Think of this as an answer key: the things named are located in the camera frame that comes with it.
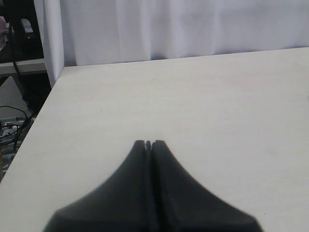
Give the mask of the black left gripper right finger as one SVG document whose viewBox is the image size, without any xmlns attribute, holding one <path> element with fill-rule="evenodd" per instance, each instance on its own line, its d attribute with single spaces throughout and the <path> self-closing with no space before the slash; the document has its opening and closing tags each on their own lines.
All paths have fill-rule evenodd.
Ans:
<svg viewBox="0 0 309 232">
<path fill-rule="evenodd" d="M 162 140 L 152 145 L 151 168 L 159 231 L 263 230 L 253 216 L 229 205 L 196 181 Z"/>
</svg>

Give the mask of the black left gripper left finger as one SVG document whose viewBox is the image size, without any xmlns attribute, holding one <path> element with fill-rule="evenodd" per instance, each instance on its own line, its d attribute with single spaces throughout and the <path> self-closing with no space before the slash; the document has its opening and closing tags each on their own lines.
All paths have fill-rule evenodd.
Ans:
<svg viewBox="0 0 309 232">
<path fill-rule="evenodd" d="M 135 141 L 118 169 L 98 188 L 57 210 L 46 232 L 153 232 L 155 201 L 150 142 Z"/>
</svg>

